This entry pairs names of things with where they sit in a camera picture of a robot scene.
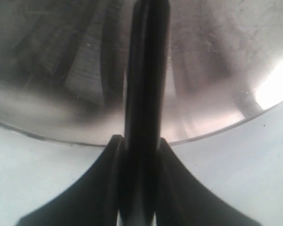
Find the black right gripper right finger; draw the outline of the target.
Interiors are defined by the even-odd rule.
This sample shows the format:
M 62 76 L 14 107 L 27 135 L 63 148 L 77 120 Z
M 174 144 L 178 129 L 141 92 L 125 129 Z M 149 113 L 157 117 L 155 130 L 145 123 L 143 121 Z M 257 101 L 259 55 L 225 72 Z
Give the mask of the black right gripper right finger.
M 233 208 L 183 165 L 165 139 L 160 141 L 156 207 L 158 226 L 258 226 Z

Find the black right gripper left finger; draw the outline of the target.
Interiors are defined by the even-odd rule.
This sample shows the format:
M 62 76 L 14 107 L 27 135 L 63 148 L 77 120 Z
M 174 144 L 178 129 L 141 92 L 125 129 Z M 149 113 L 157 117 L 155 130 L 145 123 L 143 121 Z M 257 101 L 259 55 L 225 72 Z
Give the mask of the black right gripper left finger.
M 19 226 L 115 226 L 123 137 L 113 135 L 95 163 L 67 190 L 22 217 Z

